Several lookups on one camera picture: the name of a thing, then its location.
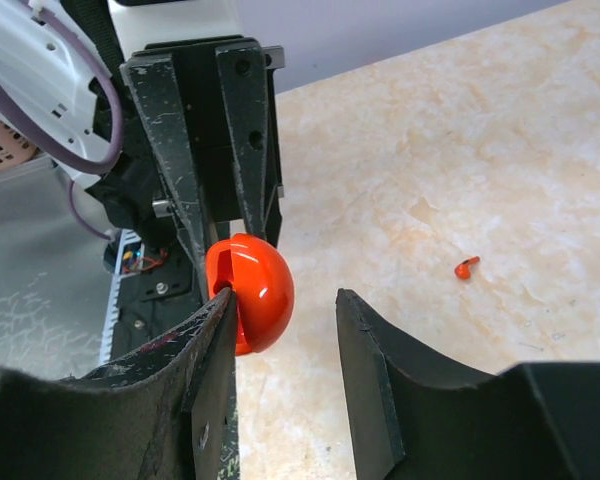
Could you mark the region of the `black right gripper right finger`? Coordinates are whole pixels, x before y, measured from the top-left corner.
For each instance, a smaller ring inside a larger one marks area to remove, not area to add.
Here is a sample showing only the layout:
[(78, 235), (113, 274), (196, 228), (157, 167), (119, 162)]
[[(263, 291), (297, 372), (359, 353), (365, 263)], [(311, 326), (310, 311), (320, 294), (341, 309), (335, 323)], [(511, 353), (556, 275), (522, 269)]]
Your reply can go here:
[(395, 327), (355, 291), (336, 323), (360, 479), (600, 479), (600, 362), (491, 375)]

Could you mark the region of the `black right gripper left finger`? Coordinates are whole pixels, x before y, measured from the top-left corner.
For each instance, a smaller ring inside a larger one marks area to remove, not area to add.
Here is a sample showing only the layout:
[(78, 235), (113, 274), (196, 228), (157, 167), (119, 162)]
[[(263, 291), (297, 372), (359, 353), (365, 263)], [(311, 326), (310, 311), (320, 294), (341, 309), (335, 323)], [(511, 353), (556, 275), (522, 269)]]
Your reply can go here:
[(224, 289), (81, 378), (0, 367), (0, 479), (213, 479), (237, 331)]

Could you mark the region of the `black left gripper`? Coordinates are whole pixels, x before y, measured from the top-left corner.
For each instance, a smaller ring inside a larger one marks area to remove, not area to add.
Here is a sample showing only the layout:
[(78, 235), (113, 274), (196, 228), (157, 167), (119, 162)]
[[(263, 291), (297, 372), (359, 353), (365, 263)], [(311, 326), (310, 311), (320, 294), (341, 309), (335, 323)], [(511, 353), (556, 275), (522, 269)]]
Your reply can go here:
[(274, 59), (255, 39), (229, 36), (152, 44), (121, 67), (204, 300), (211, 225), (241, 219), (278, 245)]

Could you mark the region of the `orange earbud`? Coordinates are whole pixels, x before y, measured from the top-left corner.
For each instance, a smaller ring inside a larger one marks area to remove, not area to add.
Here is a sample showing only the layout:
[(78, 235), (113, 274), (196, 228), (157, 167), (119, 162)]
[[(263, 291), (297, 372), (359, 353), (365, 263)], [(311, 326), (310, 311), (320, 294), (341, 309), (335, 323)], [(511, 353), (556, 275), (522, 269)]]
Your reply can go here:
[(467, 258), (455, 267), (454, 274), (460, 280), (469, 280), (472, 274), (472, 267), (478, 264), (480, 260), (481, 258), (479, 256)]

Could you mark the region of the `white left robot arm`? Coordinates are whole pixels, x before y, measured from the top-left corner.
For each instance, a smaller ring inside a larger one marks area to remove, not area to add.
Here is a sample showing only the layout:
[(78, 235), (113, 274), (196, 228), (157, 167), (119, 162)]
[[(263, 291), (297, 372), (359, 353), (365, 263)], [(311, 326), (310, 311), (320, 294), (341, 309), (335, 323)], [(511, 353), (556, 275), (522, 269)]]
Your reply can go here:
[(231, 221), (278, 241), (284, 65), (234, 1), (0, 1), (0, 119), (200, 290)]

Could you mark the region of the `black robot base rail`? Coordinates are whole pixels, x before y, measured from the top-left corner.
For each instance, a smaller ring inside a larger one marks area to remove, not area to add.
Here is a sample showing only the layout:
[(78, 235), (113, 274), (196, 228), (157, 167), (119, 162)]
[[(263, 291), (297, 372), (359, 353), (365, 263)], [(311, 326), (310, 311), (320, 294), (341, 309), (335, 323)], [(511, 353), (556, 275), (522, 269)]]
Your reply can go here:
[(190, 259), (177, 242), (159, 254), (131, 230), (118, 236), (98, 363), (177, 326), (203, 304)]

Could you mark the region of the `orange earbud charging case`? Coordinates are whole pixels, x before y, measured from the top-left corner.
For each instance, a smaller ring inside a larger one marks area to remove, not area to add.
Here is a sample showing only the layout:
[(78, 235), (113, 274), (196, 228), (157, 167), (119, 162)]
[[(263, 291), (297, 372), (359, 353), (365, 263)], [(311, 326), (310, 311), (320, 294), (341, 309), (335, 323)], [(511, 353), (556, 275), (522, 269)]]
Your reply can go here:
[(292, 317), (295, 288), (290, 268), (268, 242), (237, 233), (206, 254), (209, 295), (229, 287), (237, 297), (235, 354), (260, 353), (284, 333)]

